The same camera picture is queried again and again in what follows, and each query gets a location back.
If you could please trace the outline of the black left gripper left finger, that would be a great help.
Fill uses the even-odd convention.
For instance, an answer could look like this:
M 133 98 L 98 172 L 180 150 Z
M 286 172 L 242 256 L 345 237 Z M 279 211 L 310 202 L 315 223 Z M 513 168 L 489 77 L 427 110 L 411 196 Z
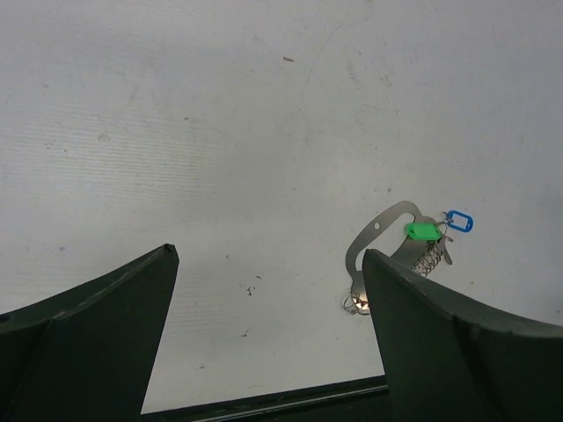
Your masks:
M 3 421 L 137 421 L 179 255 L 163 244 L 110 273 L 1 315 Z

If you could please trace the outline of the blue plastic key tag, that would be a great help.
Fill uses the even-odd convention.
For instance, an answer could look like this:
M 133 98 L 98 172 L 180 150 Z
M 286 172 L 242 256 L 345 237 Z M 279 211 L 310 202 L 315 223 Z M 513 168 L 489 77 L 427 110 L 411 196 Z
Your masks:
M 473 218 L 457 210 L 450 210 L 445 214 L 446 224 L 450 229 L 462 233 L 469 233 L 474 226 Z

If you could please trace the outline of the green plastic key tag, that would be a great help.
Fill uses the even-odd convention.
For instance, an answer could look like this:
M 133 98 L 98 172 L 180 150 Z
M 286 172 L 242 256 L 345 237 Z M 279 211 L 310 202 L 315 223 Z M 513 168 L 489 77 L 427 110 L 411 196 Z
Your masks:
M 434 242 L 442 238 L 437 225 L 428 222 L 411 222 L 405 226 L 406 235 L 414 241 Z

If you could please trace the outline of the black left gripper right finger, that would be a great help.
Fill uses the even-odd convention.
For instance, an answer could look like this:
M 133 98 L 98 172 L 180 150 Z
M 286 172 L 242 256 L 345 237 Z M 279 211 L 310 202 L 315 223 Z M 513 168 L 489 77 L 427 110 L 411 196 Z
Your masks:
M 362 261 L 397 421 L 560 421 L 562 328 L 478 302 L 377 250 Z

